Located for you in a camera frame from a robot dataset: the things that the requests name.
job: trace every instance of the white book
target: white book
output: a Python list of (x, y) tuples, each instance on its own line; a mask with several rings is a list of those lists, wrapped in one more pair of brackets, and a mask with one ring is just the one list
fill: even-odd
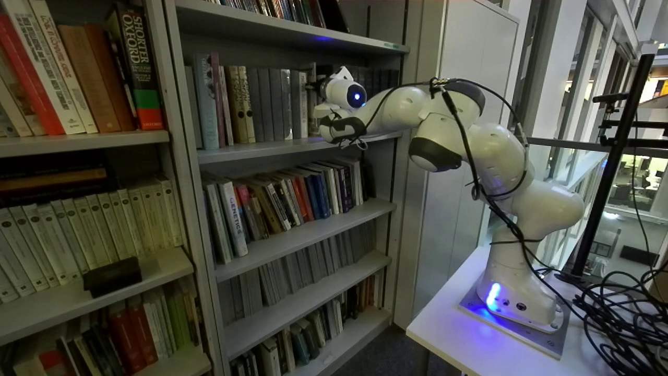
[(176, 190), (169, 181), (161, 181), (161, 190), (162, 190), (162, 206), (166, 209), (171, 246), (181, 246), (183, 245), (183, 230), (181, 230), (183, 226), (181, 226), (179, 206), (176, 200)]
[(84, 256), (85, 250), (81, 249), (81, 242), (79, 242), (79, 239), (77, 239), (77, 235), (76, 235), (76, 230), (74, 230), (74, 226), (70, 226), (70, 221), (68, 221), (68, 213), (67, 213), (67, 209), (65, 209), (63, 200), (53, 200), (53, 203), (48, 203), (48, 206), (51, 206), (53, 212), (57, 213), (58, 226), (60, 226), (60, 230), (63, 230), (63, 236), (65, 236), (65, 240), (67, 240), (67, 246), (68, 246), (70, 256), (74, 256), (76, 261), (77, 261), (79, 271), (81, 271), (81, 275), (90, 271), (87, 259), (85, 259), (85, 256)]
[(4, 267), (0, 265), (0, 304), (13, 304), (18, 300), (17, 289), (13, 286), (13, 282), (9, 281), (9, 277), (4, 275)]
[(129, 235), (129, 224), (126, 221), (119, 192), (117, 190), (108, 192), (107, 199), (108, 199), (110, 217), (117, 224), (122, 242), (126, 246), (126, 257), (138, 257), (138, 250), (135, 250), (132, 235)]
[(117, 190), (119, 196), (119, 209), (123, 216), (123, 221), (127, 226), (127, 236), (129, 236), (129, 245), (135, 257), (143, 259), (143, 242), (142, 242), (142, 235), (140, 235), (140, 224), (135, 213), (132, 212), (132, 199), (127, 190)]
[[(13, 135), (17, 135), (18, 139), (34, 137), (17, 101), (13, 98), (9, 87), (3, 79), (0, 79), (0, 106), (3, 106), (3, 118), (10, 123)], [(9, 130), (4, 126), (3, 126), (0, 139), (9, 139)]]
[(224, 261), (224, 265), (232, 263), (233, 261), (233, 256), (232, 256), (232, 240), (230, 240), (230, 235), (228, 235), (228, 221), (224, 217), (224, 206), (221, 206), (221, 199), (220, 199), (220, 192), (218, 192), (218, 185), (215, 183), (209, 183), (205, 185), (205, 190), (206, 190), (206, 203), (209, 203), (209, 213), (211, 213), (211, 220), (213, 220), (213, 229), (215, 229), (215, 249)]
[(34, 229), (30, 226), (30, 217), (26, 216), (26, 212), (20, 207), (10, 207), (9, 213), (14, 220), (14, 226), (18, 229), (18, 232), (20, 232), (20, 236), (26, 240), (26, 246), (36, 257), (45, 284), (48, 286), (58, 286), (60, 282), (57, 278), (57, 271), (51, 265), (51, 261), (48, 261), (48, 257), (45, 257), (45, 253), (44, 253)]
[(85, 203), (87, 213), (92, 217), (92, 226), (97, 229), (97, 235), (101, 236), (103, 253), (104, 253), (104, 265), (119, 261), (119, 253), (117, 253), (117, 249), (115, 249), (115, 245), (110, 240), (108, 224), (104, 221), (99, 196), (90, 195), (90, 196), (85, 196), (84, 203)]
[(94, 240), (90, 239), (92, 235), (85, 230), (84, 220), (76, 207), (74, 199), (65, 199), (63, 203), (63, 212), (67, 213), (67, 221), (74, 229), (79, 249), (84, 250), (84, 259), (87, 270), (97, 270), (97, 257), (94, 257)]
[(150, 259), (152, 257), (152, 250), (155, 250), (155, 240), (152, 240), (152, 230), (150, 230), (150, 221), (148, 221), (148, 216), (143, 212), (143, 192), (142, 188), (132, 188), (127, 190), (129, 192), (129, 207), (132, 207), (132, 213), (135, 217), (135, 224), (138, 224), (138, 230), (140, 230), (140, 239), (142, 239), (142, 257), (140, 259)]
[(36, 12), (36, 19), (37, 19), (37, 24), (41, 28), (44, 41), (45, 41), (45, 45), (48, 45), (48, 48), (51, 48), (51, 52), (55, 56), (55, 62), (58, 65), (58, 71), (63, 75), (63, 82), (65, 82), (70, 98), (74, 98), (74, 104), (76, 104), (76, 108), (79, 114), (79, 120), (81, 120), (81, 126), (84, 126), (85, 135), (99, 135), (97, 121), (92, 120), (92, 114), (87, 108), (84, 90), (79, 87), (76, 70), (68, 62), (68, 55), (67, 55), (67, 51), (63, 47), (58, 28), (55, 24), (55, 17), (51, 14), (51, 8), (48, 8), (45, 0), (30, 0), (30, 7)]
[(166, 335), (164, 329), (161, 325), (161, 315), (159, 315), (159, 304), (152, 300), (143, 300), (143, 313), (146, 313), (146, 322), (148, 322), (148, 333), (155, 346), (155, 355), (161, 360), (169, 357), (169, 350), (166, 350)]
[(221, 149), (220, 130), (218, 130), (218, 108), (215, 108), (215, 83), (211, 55), (198, 55), (193, 59), (197, 102), (203, 126), (203, 144), (205, 151)]
[(37, 71), (44, 92), (53, 102), (65, 135), (85, 135), (74, 97), (65, 87), (58, 65), (40, 29), (37, 17), (30, 8), (28, 0), (4, 0), (4, 10), (10, 17), (18, 41), (34, 62), (34, 70)]
[(18, 226), (10, 217), (9, 209), (0, 209), (0, 226), (3, 226), (3, 235), (4, 235), (4, 239), (9, 242), (9, 249), (4, 250), (7, 257), (10, 257), (9, 253), (14, 256), (14, 259), (22, 267), (26, 277), (30, 278), (34, 290), (37, 290), (37, 293), (45, 290), (48, 289), (48, 281), (44, 278), (37, 259), (30, 250), (30, 246), (28, 246)]
[(60, 261), (67, 278), (68, 281), (79, 281), (81, 271), (77, 267), (77, 261), (76, 261), (67, 240), (65, 240), (65, 235), (60, 230), (60, 224), (58, 224), (58, 217), (57, 217), (55, 209), (51, 206), (40, 206), (37, 213), (41, 217), (41, 224), (51, 232), (53, 246), (57, 249), (58, 261)]
[(30, 101), (28, 101), (28, 97), (26, 97), (26, 92), (22, 92), (22, 88), (20, 88), (20, 83), (18, 83), (18, 79), (17, 79), (17, 75), (14, 75), (14, 71), (13, 71), (13, 68), (10, 68), (10, 62), (9, 62), (9, 59), (7, 59), (3, 48), (0, 48), (0, 82), (4, 82), (4, 87), (9, 90), (9, 97), (13, 98), (13, 102), (17, 106), (14, 111), (18, 111), (20, 120), (28, 126), (28, 131), (26, 131), (26, 128), (18, 123), (20, 120), (17, 115), (9, 114), (9, 118), (17, 120), (17, 123), (20, 128), (20, 130), (17, 130), (17, 131), (20, 131), (18, 137), (20, 139), (22, 139), (22, 135), (26, 135), (26, 139), (44, 137), (45, 131), (44, 131), (44, 128), (40, 123), (40, 118), (32, 111), (32, 104), (30, 104)]
[(129, 253), (129, 249), (126, 245), (127, 235), (123, 235), (122, 224), (117, 221), (117, 216), (115, 216), (115, 212), (110, 207), (108, 195), (101, 192), (99, 195), (99, 203), (101, 203), (101, 212), (103, 212), (104, 224), (108, 229), (108, 236), (110, 236), (113, 249), (117, 250), (119, 259), (132, 257), (132, 253)]
[(108, 253), (104, 250), (104, 239), (101, 235), (101, 229), (97, 226), (97, 217), (94, 213), (90, 212), (87, 207), (87, 199), (85, 196), (79, 196), (79, 199), (74, 199), (74, 206), (77, 209), (77, 217), (79, 217), (79, 224), (84, 229), (84, 235), (87, 239), (87, 245), (90, 249), (87, 256), (87, 265), (94, 270), (94, 267), (103, 267), (103, 265), (108, 265), (110, 259), (107, 257)]
[(18, 139), (14, 131), (13, 121), (9, 120), (9, 115), (3, 108), (3, 98), (0, 98), (0, 141), (4, 139)]
[(3, 232), (0, 232), (0, 270), (4, 270), (7, 278), (13, 282), (14, 290), (20, 297), (30, 297), (36, 293), (32, 281), (22, 271), (17, 256), (13, 253), (13, 246), (9, 245)]
[(152, 229), (156, 232), (159, 249), (169, 249), (171, 246), (171, 236), (169, 236), (169, 221), (166, 221), (166, 209), (162, 200), (162, 188), (161, 185), (150, 185), (146, 186), (150, 190), (148, 199), (148, 212), (152, 216)]

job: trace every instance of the book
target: book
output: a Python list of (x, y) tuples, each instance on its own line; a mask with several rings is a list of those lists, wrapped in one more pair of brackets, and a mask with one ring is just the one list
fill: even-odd
[(133, 336), (138, 341), (143, 365), (155, 364), (156, 352), (155, 352), (150, 327), (148, 327), (146, 312), (140, 297), (133, 297), (127, 301), (127, 317), (133, 329)]
[(18, 41), (18, 33), (10, 26), (10, 19), (0, 12), (0, 47), (4, 51), (4, 56), (10, 62), (13, 73), (17, 75), (17, 82), (20, 83), (26, 98), (30, 102), (28, 108), (34, 108), (34, 114), (40, 120), (40, 128), (32, 128), (36, 137), (51, 135), (51, 137), (63, 137), (65, 130), (60, 126), (60, 120), (51, 104), (51, 98), (37, 77), (36, 68), (32, 65), (32, 59), (28, 55), (28, 48)]
[(224, 212), (226, 212), (233, 253), (236, 257), (244, 257), (248, 256), (248, 242), (244, 236), (247, 230), (244, 230), (240, 206), (236, 200), (233, 183), (232, 181), (220, 183), (220, 192), (224, 200)]
[(18, 224), (13, 220), (9, 209), (0, 209), (0, 226), (3, 226), (3, 235), (9, 242), (9, 249), (4, 249), (4, 257), (9, 263), (13, 263), (14, 267), (20, 267), (22, 275), (30, 278), (32, 289), (36, 293), (45, 290), (48, 289), (48, 281), (41, 275), (40, 261), (37, 257), (32, 253), (32, 249), (28, 246), (20, 230), (26, 226), (30, 226), (26, 220)]
[(51, 52), (48, 43), (40, 29), (37, 17), (30, 8), (28, 0), (4, 0), (4, 10), (13, 21), (13, 28), (18, 41), (22, 43), (34, 70), (37, 71), (45, 97), (60, 120), (63, 135), (85, 135), (74, 97), (65, 87), (55, 55)]
[(198, 55), (193, 59), (197, 104), (201, 115), (205, 151), (221, 149), (220, 128), (218, 128), (220, 115), (218, 115), (218, 101), (215, 101), (218, 88), (213, 82), (213, 65), (211, 65), (213, 59), (218, 59), (218, 55)]
[(132, 327), (129, 313), (123, 304), (108, 307), (108, 329), (126, 371), (132, 374), (140, 373), (143, 369), (143, 357), (135, 339), (135, 329)]
[(57, 271), (53, 270), (34, 229), (30, 226), (30, 217), (26, 216), (26, 212), (20, 207), (9, 207), (10, 217), (14, 220), (18, 232), (22, 235), (28, 253), (32, 253), (45, 278), (48, 286), (58, 286), (58, 278)]
[(206, 209), (211, 217), (215, 250), (220, 256), (220, 261), (228, 265), (233, 261), (233, 256), (232, 256), (232, 240), (228, 235), (228, 220), (224, 216), (224, 203), (215, 183), (205, 185), (205, 190), (206, 190), (205, 196), (209, 203)]
[(40, 29), (44, 33), (45, 47), (55, 56), (55, 62), (63, 75), (63, 82), (74, 98), (74, 106), (79, 114), (81, 126), (85, 135), (99, 135), (99, 128), (92, 120), (92, 114), (87, 108), (87, 101), (84, 97), (84, 90), (79, 87), (79, 79), (68, 62), (67, 51), (63, 47), (58, 28), (51, 14), (48, 3), (45, 0), (30, 0), (32, 10), (36, 12), (36, 19), (40, 24)]
[(132, 111), (104, 29), (99, 26), (58, 26), (58, 31), (99, 131), (132, 131)]
[(20, 267), (17, 256), (13, 253), (3, 232), (0, 232), (0, 270), (10, 281), (18, 297), (30, 297), (36, 293), (32, 281), (28, 278), (26, 270)]
[(228, 79), (230, 115), (233, 123), (233, 142), (255, 144), (248, 71), (244, 65), (228, 65), (226, 79)]
[(3, 130), (0, 139), (32, 139), (34, 131), (30, 130), (30, 118), (32, 121), (40, 120), (32, 115), (30, 102), (26, 102), (22, 88), (18, 87), (14, 73), (9, 68), (9, 60), (4, 56), (4, 51), (0, 48), (0, 108), (3, 108)]
[(110, 36), (122, 45), (122, 56), (129, 73), (127, 79), (135, 106), (138, 130), (164, 130), (143, 8), (115, 3), (107, 26)]

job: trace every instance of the white table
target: white table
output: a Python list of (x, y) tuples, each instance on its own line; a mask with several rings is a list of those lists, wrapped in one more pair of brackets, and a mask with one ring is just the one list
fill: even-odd
[[(589, 346), (583, 325), (570, 315), (570, 329), (561, 360), (493, 329), (459, 307), (462, 297), (472, 289), (484, 270), (488, 246), (477, 246), (465, 263), (442, 284), (434, 300), (409, 325), (407, 336), (437, 357), (480, 376), (586, 376), (612, 374), (596, 352)], [(574, 290), (554, 284), (564, 297)]]

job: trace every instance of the white robotic arm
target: white robotic arm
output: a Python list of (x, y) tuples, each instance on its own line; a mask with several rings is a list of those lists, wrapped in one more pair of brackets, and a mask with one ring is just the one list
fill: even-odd
[(480, 199), (497, 216), (514, 217), (524, 236), (519, 242), (512, 229), (497, 230), (484, 275), (476, 282), (477, 300), (499, 317), (554, 333), (564, 313), (537, 281), (527, 250), (534, 253), (546, 235), (576, 224), (585, 206), (576, 195), (534, 181), (524, 144), (501, 126), (476, 123), (483, 111), (484, 94), (476, 87), (432, 79), (426, 87), (379, 92), (360, 108), (339, 101), (320, 104), (316, 114), (320, 135), (331, 142), (412, 128), (409, 154), (422, 169), (447, 172), (462, 161), (469, 164)]

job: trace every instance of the white bookshelf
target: white bookshelf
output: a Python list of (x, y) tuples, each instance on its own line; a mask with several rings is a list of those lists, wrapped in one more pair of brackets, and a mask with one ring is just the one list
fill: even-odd
[(351, 360), (363, 346), (390, 327), (390, 315), (366, 309), (355, 319), (345, 322), (343, 333), (320, 350), (320, 355), (291, 376), (327, 374)]
[(218, 278), (218, 282), (232, 281), (244, 271), (251, 271), (251, 270), (261, 267), (266, 263), (271, 263), (276, 259), (282, 259), (282, 257), (285, 257), (294, 250), (300, 250), (309, 245), (331, 239), (340, 232), (346, 232), (346, 230), (356, 229), (362, 224), (374, 221), (381, 216), (389, 216), (392, 212), (392, 207), (395, 207), (392, 203), (368, 200), (348, 213), (331, 216), (331, 217), (320, 220), (320, 221), (309, 221), (299, 229), (292, 229), (291, 232), (282, 232), (271, 239), (251, 242), (248, 256), (233, 259), (230, 265), (220, 265), (215, 270), (215, 278)]
[(201, 376), (211, 373), (211, 362), (201, 347), (186, 347), (171, 355), (169, 360), (150, 364), (148, 369), (140, 371), (135, 376)]
[[(392, 141), (399, 137), (401, 137), (399, 131), (389, 131), (389, 135), (363, 137), (362, 141), (370, 144), (370, 142)], [(221, 151), (198, 151), (197, 159), (201, 165), (215, 165), (215, 164), (230, 164), (230, 161), (251, 161), (251, 159), (285, 156), (285, 154), (337, 151), (337, 149), (339, 146), (327, 141), (312, 139), (312, 141), (292, 141), (292, 142), (237, 144)]]
[(99, 149), (123, 149), (138, 144), (166, 144), (169, 131), (81, 135), (0, 141), (0, 159), (55, 154)]
[(294, 319), (312, 313), (330, 300), (343, 295), (351, 286), (360, 284), (368, 277), (374, 277), (387, 267), (390, 259), (379, 253), (370, 253), (353, 265), (340, 267), (339, 271), (300, 289), (299, 293), (248, 315), (237, 322), (232, 322), (226, 329), (226, 355), (230, 360), (252, 350), (261, 341), (276, 335), (280, 329), (292, 325)]
[(81, 282), (74, 282), (0, 305), (0, 346), (41, 333), (190, 275), (193, 263), (186, 253), (181, 249), (164, 249), (152, 265), (142, 270), (142, 282), (122, 290), (94, 300), (84, 290)]
[(236, 37), (251, 43), (268, 43), (292, 48), (318, 51), (346, 51), (363, 55), (404, 55), (407, 48), (387, 41), (374, 41), (333, 29), (282, 21), (274, 17), (255, 14), (248, 10), (220, 7), (213, 3), (176, 0), (179, 28), (190, 33), (205, 33), (211, 37)]

